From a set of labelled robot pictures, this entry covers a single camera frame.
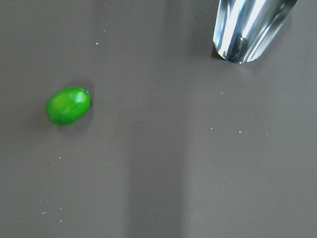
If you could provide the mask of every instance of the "green lime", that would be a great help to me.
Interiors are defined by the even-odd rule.
[[[80,87],[67,87],[56,92],[46,103],[46,114],[57,125],[78,120],[90,106],[89,92]]]

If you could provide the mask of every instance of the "gray surface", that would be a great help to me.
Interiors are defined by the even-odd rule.
[[[245,65],[217,4],[0,1],[0,237],[317,237],[317,2]],[[93,105],[58,127],[68,85]]]

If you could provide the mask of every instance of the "silver metal container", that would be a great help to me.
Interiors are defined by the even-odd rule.
[[[234,63],[261,56],[297,0],[220,0],[213,42]]]

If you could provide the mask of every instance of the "metal cup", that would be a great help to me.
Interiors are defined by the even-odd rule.
[[[297,0],[220,0],[213,42],[234,63],[256,60],[267,48]]]

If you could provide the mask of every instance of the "lime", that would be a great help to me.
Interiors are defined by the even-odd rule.
[[[67,87],[53,94],[46,103],[46,114],[57,125],[68,125],[78,120],[90,106],[89,91]]]

